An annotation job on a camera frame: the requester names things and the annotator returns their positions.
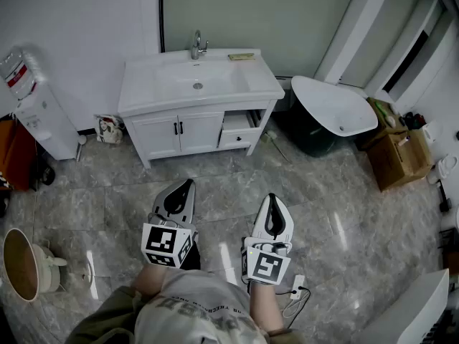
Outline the closed cardboard box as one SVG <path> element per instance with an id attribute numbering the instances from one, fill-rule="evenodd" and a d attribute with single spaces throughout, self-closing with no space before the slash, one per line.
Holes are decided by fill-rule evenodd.
<path id="1" fill-rule="evenodd" d="M 399 147 L 397 143 L 408 135 L 410 140 Z M 366 154 L 380 191 L 424 178 L 433 166 L 433 158 L 421 130 L 387 134 L 367 149 Z"/>

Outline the person's grey printed t-shirt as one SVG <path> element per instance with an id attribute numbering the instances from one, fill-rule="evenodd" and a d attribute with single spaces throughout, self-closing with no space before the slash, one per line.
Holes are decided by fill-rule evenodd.
<path id="1" fill-rule="evenodd" d="M 138 314 L 135 344 L 267 344 L 246 291 L 201 270 L 166 274 Z"/>

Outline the black bottle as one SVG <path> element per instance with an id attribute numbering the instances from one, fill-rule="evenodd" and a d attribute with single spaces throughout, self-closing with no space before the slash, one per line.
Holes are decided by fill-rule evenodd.
<path id="1" fill-rule="evenodd" d="M 403 126 L 406 126 L 408 130 L 419 130 L 427 124 L 425 118 L 421 114 L 414 114 L 413 112 L 408 112 L 400 116 L 399 121 Z"/>

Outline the white window frame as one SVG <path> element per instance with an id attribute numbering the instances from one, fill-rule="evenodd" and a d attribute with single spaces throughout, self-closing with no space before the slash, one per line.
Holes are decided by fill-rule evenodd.
<path id="1" fill-rule="evenodd" d="M 459 0 L 350 0 L 315 79 L 414 108 L 459 39 Z"/>

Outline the person's right forearm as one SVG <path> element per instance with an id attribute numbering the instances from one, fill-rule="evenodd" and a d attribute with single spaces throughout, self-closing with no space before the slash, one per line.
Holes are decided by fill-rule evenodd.
<path id="1" fill-rule="evenodd" d="M 258 282 L 250 284 L 250 316 L 260 329 L 269 334 L 284 328 L 283 316 L 273 285 L 263 285 Z"/>

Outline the person's black trousers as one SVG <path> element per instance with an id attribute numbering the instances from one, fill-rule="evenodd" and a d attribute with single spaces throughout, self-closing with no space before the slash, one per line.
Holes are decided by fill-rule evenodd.
<path id="1" fill-rule="evenodd" d="M 196 242 L 193 243 L 192 248 L 189 250 L 180 268 L 183 270 L 200 270 L 201 269 L 201 257 L 200 257 L 198 246 Z"/>

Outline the white vanity drawer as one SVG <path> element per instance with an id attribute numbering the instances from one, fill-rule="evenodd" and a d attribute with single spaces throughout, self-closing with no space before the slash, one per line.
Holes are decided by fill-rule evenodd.
<path id="1" fill-rule="evenodd" d="M 258 127 L 252 119 L 250 111 L 230 111 L 224 114 L 222 129 L 219 136 L 219 148 L 249 148 L 256 140 Z"/>

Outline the white cabinet door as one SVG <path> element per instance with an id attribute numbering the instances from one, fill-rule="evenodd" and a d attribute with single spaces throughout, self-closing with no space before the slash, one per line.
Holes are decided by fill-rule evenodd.
<path id="1" fill-rule="evenodd" d="M 182 153 L 205 153 L 217 148 L 223 112 L 180 115 L 184 133 L 180 134 Z"/>
<path id="2" fill-rule="evenodd" d="M 133 127 L 147 159 L 166 158 L 180 153 L 180 140 L 174 133 L 176 116 L 134 120 Z"/>

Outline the chrome faucet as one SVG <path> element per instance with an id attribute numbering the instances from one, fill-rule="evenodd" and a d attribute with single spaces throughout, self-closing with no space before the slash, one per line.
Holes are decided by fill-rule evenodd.
<path id="1" fill-rule="evenodd" d="M 191 46 L 191 58 L 193 60 L 198 60 L 202 55 L 207 53 L 207 45 L 208 41 L 206 41 L 205 45 L 201 46 L 201 32 L 196 30 L 194 33 L 194 40 L 193 45 Z"/>

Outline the black round roll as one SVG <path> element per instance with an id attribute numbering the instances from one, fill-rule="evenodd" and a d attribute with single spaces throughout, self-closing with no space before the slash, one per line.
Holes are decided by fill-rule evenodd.
<path id="1" fill-rule="evenodd" d="M 55 180 L 55 171 L 47 163 L 37 164 L 37 179 L 45 186 L 50 186 Z"/>

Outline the white power strip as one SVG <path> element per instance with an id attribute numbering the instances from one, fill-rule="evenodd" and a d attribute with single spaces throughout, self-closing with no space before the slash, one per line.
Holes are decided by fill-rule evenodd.
<path id="1" fill-rule="evenodd" d="M 305 282 L 305 276 L 297 274 L 293 280 L 293 286 L 290 293 L 291 300 L 299 300 L 303 291 L 303 284 Z"/>

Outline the white board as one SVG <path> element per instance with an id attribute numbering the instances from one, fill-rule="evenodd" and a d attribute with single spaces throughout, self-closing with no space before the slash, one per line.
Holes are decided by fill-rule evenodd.
<path id="1" fill-rule="evenodd" d="M 355 344 L 421 344 L 443 314 L 448 290 L 448 269 L 418 277 L 391 307 L 359 333 Z"/>

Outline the white vanity cabinet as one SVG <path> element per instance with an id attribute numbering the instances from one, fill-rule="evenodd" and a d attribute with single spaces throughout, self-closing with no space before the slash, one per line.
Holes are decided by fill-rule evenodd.
<path id="1" fill-rule="evenodd" d="M 275 107 L 277 100 L 257 100 L 257 101 L 242 101 L 242 102 L 233 102 L 233 103 L 224 103 L 224 104 L 213 104 L 213 105 L 195 105 L 190 107 L 183 107 L 177 109 L 170 109 L 170 110 L 160 110 L 150 113 L 145 113 L 142 115 L 132 115 L 128 117 L 124 117 L 124 123 L 126 125 L 126 129 L 128 130 L 128 134 L 131 137 L 131 140 L 135 146 L 137 154 L 141 159 L 141 162 L 146 169 L 151 168 L 151 161 L 146 157 L 141 144 L 139 142 L 138 136 L 136 135 L 135 129 L 133 127 L 134 120 L 144 120 L 148 118 L 163 118 L 168 116 L 176 116 L 179 117 L 180 115 L 187 115 L 187 114 L 194 114 L 194 113 L 214 113 L 214 112 L 223 112 L 228 113 L 230 111 L 250 111 L 252 119 L 255 123 L 255 126 L 258 127 L 258 134 L 256 137 L 255 142 L 249 147 L 246 148 L 247 154 L 251 155 L 257 145 L 260 136 L 262 135 L 262 131 L 264 130 L 267 121 Z M 205 152 L 217 152 L 217 151 L 226 151 L 226 150 L 233 150 L 233 149 L 244 149 L 244 148 L 233 148 L 233 149 L 221 149 L 218 146 L 219 139 L 217 143 L 217 148 L 214 151 Z M 182 153 L 180 151 L 179 154 L 170 157 L 177 157 L 177 156 L 187 156 L 187 155 L 194 155 L 200 153 Z"/>

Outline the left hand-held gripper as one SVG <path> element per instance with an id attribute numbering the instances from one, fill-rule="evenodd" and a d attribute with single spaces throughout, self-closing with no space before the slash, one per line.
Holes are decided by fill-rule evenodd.
<path id="1" fill-rule="evenodd" d="M 191 224 L 195 195 L 195 182 L 187 179 L 171 184 L 156 197 L 153 214 L 148 215 L 142 231 L 141 251 L 149 264 L 182 266 L 198 237 Z"/>

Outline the printed paper bag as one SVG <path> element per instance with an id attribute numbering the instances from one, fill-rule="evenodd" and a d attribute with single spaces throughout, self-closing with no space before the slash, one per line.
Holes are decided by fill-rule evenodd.
<path id="1" fill-rule="evenodd" d="M 95 115 L 96 139 L 100 143 L 120 144 L 123 141 L 125 124 L 115 115 Z"/>

